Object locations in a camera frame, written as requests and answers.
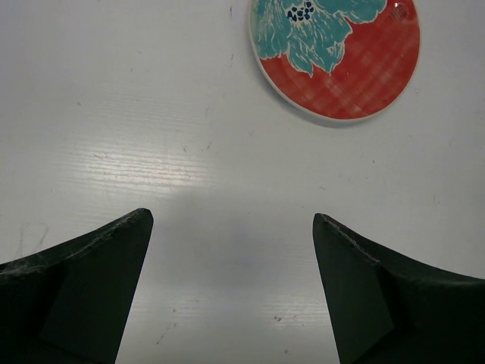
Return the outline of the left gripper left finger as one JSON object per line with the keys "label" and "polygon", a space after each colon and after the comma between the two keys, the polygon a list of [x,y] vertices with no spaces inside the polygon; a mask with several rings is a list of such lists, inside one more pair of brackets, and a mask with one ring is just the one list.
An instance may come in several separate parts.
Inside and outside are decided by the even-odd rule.
{"label": "left gripper left finger", "polygon": [[3,363],[113,363],[153,227],[136,209],[1,265]]}

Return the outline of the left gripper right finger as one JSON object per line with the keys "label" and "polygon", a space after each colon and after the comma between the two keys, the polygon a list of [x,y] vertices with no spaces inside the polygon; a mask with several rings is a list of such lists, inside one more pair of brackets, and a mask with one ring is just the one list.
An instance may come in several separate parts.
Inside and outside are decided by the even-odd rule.
{"label": "left gripper right finger", "polygon": [[341,363],[482,363],[484,282],[375,243],[325,214],[312,235]]}

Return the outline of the red plate with teal flower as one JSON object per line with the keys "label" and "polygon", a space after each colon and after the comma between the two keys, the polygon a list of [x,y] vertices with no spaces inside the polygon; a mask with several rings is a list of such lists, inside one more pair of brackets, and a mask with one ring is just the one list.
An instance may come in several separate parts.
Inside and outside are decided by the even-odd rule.
{"label": "red plate with teal flower", "polygon": [[413,1],[252,1],[249,38],[267,82],[289,104],[352,122],[390,107],[418,64]]}

